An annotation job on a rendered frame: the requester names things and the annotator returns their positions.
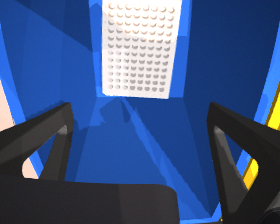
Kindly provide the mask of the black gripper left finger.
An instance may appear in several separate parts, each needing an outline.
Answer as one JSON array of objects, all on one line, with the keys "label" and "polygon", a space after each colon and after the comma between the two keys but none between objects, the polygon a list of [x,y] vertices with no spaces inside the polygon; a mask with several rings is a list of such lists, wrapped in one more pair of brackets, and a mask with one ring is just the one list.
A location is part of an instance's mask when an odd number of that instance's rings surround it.
[{"label": "black gripper left finger", "polygon": [[70,102],[0,131],[0,174],[24,177],[24,162],[56,134],[38,179],[64,181],[74,128]]}]

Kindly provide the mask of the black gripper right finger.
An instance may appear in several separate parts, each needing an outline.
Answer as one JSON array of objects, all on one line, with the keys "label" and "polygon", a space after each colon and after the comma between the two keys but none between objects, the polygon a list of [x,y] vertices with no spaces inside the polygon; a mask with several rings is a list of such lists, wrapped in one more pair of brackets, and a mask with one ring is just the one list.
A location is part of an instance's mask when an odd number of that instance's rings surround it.
[{"label": "black gripper right finger", "polygon": [[[258,224],[280,208],[280,131],[216,102],[210,102],[206,123],[223,224]],[[249,190],[224,133],[257,162]]]}]

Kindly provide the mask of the blue bin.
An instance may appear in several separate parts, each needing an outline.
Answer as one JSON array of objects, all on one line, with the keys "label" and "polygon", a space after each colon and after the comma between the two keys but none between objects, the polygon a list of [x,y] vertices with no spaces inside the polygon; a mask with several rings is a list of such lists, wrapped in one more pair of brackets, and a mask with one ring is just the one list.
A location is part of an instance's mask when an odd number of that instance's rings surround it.
[{"label": "blue bin", "polygon": [[280,80],[280,0],[182,0],[169,98],[105,95],[103,0],[0,0],[0,80],[15,125],[70,102],[65,181],[162,184],[181,224],[221,209],[207,114],[265,124]]}]

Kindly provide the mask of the yellow bin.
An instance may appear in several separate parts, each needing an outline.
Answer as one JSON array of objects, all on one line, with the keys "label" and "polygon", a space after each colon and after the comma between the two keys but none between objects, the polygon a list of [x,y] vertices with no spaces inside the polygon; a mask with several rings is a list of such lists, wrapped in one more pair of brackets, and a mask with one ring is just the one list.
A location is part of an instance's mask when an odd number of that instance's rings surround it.
[{"label": "yellow bin", "polygon": [[[265,125],[280,131],[280,80],[268,116],[266,118]],[[257,162],[251,157],[242,175],[242,178],[248,190],[253,184],[257,174],[258,174]]]}]

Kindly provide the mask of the white well plate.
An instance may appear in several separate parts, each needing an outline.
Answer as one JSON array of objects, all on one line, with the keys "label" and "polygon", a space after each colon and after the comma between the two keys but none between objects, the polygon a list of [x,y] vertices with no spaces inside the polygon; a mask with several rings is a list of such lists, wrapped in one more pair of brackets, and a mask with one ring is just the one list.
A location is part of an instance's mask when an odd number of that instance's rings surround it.
[{"label": "white well plate", "polygon": [[103,0],[105,95],[168,99],[181,3],[182,0]]}]

